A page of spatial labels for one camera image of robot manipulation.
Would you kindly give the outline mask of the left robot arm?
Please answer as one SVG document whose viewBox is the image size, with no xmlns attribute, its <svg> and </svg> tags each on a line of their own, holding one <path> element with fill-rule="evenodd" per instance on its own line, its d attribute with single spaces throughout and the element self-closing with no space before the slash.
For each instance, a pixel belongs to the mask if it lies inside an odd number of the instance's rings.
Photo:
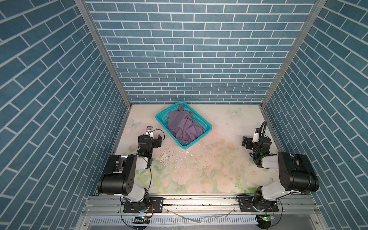
<svg viewBox="0 0 368 230">
<path fill-rule="evenodd" d="M 136 153 L 126 157 L 109 156 L 99 179 L 97 190 L 100 194 L 121 196 L 133 205 L 149 204 L 149 189 L 138 186 L 135 173 L 138 169 L 151 171 L 153 150 L 162 146 L 165 136 L 154 138 L 153 132 L 138 136 Z"/>
</svg>

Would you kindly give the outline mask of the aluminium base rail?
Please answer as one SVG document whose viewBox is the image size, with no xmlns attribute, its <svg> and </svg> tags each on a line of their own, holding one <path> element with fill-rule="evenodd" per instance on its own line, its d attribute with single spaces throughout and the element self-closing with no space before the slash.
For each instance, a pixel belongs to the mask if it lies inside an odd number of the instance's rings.
<svg viewBox="0 0 368 230">
<path fill-rule="evenodd" d="M 158 214 L 261 214 L 253 208 L 249 196 L 235 195 L 151 195 L 151 207 Z M 117 196 L 90 196 L 82 216 L 117 216 L 124 208 Z M 294 194 L 281 199 L 274 207 L 265 210 L 269 214 L 318 214 L 311 195 Z"/>
</svg>

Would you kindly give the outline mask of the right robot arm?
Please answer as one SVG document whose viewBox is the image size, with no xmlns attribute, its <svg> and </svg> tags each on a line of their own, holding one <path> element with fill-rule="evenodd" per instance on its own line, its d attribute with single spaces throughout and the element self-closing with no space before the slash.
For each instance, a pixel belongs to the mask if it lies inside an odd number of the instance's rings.
<svg viewBox="0 0 368 230">
<path fill-rule="evenodd" d="M 254 192 L 249 203 L 257 211 L 273 207 L 286 196 L 307 194 L 319 189 L 319 180 L 307 156 L 281 151 L 270 153 L 271 143 L 270 138 L 259 137 L 257 134 L 253 138 L 242 137 L 241 145 L 253 151 L 250 156 L 257 167 L 278 170 L 279 173 L 278 179 L 269 185 L 258 187 Z"/>
</svg>

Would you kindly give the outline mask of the teal plastic basket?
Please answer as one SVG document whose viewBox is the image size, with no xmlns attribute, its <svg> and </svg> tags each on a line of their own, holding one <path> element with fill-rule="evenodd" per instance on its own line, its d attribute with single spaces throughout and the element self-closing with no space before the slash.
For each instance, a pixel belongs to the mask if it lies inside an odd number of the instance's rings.
<svg viewBox="0 0 368 230">
<path fill-rule="evenodd" d="M 194 140 L 192 143 L 189 144 L 184 144 L 182 142 L 179 142 L 173 135 L 172 133 L 167 129 L 167 125 L 168 125 L 168 119 L 169 119 L 169 114 L 171 111 L 174 111 L 178 108 L 179 105 L 183 104 L 184 105 L 184 110 L 185 111 L 189 111 L 190 114 L 192 115 L 192 120 L 194 122 L 199 123 L 202 128 L 204 129 L 204 133 L 197 138 L 196 140 Z M 156 120 L 159 122 L 160 125 L 162 125 L 162 127 L 168 132 L 168 134 L 174 139 L 174 141 L 182 148 L 182 149 L 187 149 L 189 147 L 191 147 L 192 145 L 194 145 L 196 142 L 198 142 L 201 138 L 205 137 L 211 130 L 212 130 L 212 125 L 206 121 L 199 113 L 197 113 L 193 108 L 191 108 L 187 103 L 185 102 L 178 102 L 170 107 L 168 107 L 167 109 L 164 109 L 163 111 L 161 111 L 160 113 L 158 113 L 156 115 Z"/>
</svg>

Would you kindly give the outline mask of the right corner aluminium post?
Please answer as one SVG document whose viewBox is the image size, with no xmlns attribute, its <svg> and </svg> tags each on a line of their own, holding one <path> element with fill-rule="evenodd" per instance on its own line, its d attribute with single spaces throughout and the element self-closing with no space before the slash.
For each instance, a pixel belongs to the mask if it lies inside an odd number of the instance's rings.
<svg viewBox="0 0 368 230">
<path fill-rule="evenodd" d="M 313 26 L 313 23 L 317 19 L 319 13 L 321 12 L 321 10 L 322 10 L 322 8 L 324 7 L 325 4 L 326 4 L 326 0 L 317 0 L 317 1 L 315 1 L 315 3 L 313 5 L 313 7 L 311 8 L 311 11 L 310 11 L 307 19 L 306 19 L 306 21 L 302 25 L 297 37 L 295 38 L 295 40 L 294 40 L 294 42 L 291 46 L 290 51 L 286 55 L 286 57 L 284 59 L 284 62 L 281 64 L 277 75 L 275 76 L 273 82 L 270 85 L 269 90 L 267 91 L 265 97 L 263 98 L 263 100 L 260 104 L 260 109 L 261 110 L 265 110 L 266 105 L 270 101 L 270 99 L 271 99 L 273 93 L 275 92 L 277 86 L 280 84 L 281 80 L 283 79 L 284 74 L 286 73 L 288 67 L 290 66 L 290 64 L 292 62 L 292 60 L 296 56 L 296 54 L 297 54 L 298 50 L 300 49 L 304 39 L 308 35 L 308 32 L 310 31 L 311 27 Z"/>
</svg>

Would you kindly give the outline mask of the corner aluminium post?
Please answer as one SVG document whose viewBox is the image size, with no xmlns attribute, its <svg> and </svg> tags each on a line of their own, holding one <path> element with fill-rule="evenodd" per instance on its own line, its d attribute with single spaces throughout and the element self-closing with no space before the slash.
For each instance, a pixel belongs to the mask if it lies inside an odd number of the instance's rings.
<svg viewBox="0 0 368 230">
<path fill-rule="evenodd" d="M 83 0 L 75 0 L 76 6 L 83 18 L 83 20 L 85 21 L 87 28 L 89 29 L 91 36 L 95 42 L 95 44 L 97 45 L 98 50 L 101 53 L 101 56 L 122 96 L 123 101 L 125 102 L 127 109 L 130 110 L 131 109 L 131 102 L 128 98 L 128 95 L 125 92 L 125 89 L 121 83 L 121 80 L 119 78 L 119 75 L 116 71 L 116 68 L 112 62 L 112 59 L 109 56 L 109 53 L 104 45 L 104 42 L 102 40 L 102 37 L 95 25 L 95 22 L 92 18 L 92 15 L 88 9 L 88 6 L 86 4 L 86 1 Z"/>
<path fill-rule="evenodd" d="M 317 1 L 315 1 L 315 3 L 313 5 L 313 7 L 311 8 L 311 11 L 310 11 L 307 19 L 306 19 L 306 21 L 302 25 L 297 37 L 295 38 L 295 40 L 294 40 L 294 42 L 291 46 L 290 51 L 286 55 L 286 57 L 284 59 L 284 62 L 281 64 L 277 75 L 275 76 L 273 82 L 270 85 L 269 90 L 267 91 L 265 97 L 263 98 L 263 100 L 260 104 L 260 109 L 261 110 L 265 110 L 266 105 L 270 101 L 270 99 L 271 99 L 273 93 L 275 92 L 277 86 L 280 84 L 281 80 L 283 79 L 284 74 L 286 73 L 288 67 L 290 66 L 290 64 L 292 62 L 292 60 L 296 56 L 296 54 L 297 54 L 298 50 L 300 49 L 304 39 L 308 35 L 308 32 L 310 31 L 311 27 L 313 26 L 313 23 L 317 19 L 319 13 L 321 12 L 321 10 L 322 10 L 322 8 L 324 7 L 325 4 L 326 4 L 326 0 L 317 0 Z"/>
</svg>

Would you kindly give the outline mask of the purple trousers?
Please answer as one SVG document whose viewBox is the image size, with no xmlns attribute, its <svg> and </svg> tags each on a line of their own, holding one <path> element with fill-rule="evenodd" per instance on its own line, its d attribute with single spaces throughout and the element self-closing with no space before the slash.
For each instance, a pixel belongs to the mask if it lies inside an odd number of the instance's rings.
<svg viewBox="0 0 368 230">
<path fill-rule="evenodd" d="M 183 104 L 170 112 L 167 129 L 184 144 L 192 143 L 204 133 L 202 126 L 192 120 L 190 112 L 184 110 Z"/>
</svg>

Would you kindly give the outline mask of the left corner aluminium post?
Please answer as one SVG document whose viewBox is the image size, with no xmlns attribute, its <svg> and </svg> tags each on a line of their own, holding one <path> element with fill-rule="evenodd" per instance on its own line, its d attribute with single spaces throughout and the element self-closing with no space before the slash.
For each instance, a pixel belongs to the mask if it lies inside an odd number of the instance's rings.
<svg viewBox="0 0 368 230">
<path fill-rule="evenodd" d="M 88 6 L 86 4 L 86 1 L 83 0 L 75 0 L 76 6 L 83 18 L 83 20 L 85 21 L 87 28 L 89 29 L 91 36 L 95 42 L 95 44 L 97 45 L 98 50 L 101 53 L 101 56 L 122 96 L 123 101 L 125 102 L 127 109 L 130 110 L 131 109 L 131 102 L 128 98 L 128 95 L 125 92 L 125 89 L 121 83 L 121 80 L 119 78 L 119 75 L 116 71 L 116 68 L 112 62 L 112 59 L 109 56 L 109 53 L 104 45 L 104 42 L 102 40 L 102 37 L 95 25 L 95 22 L 92 18 L 92 15 L 88 9 Z"/>
</svg>

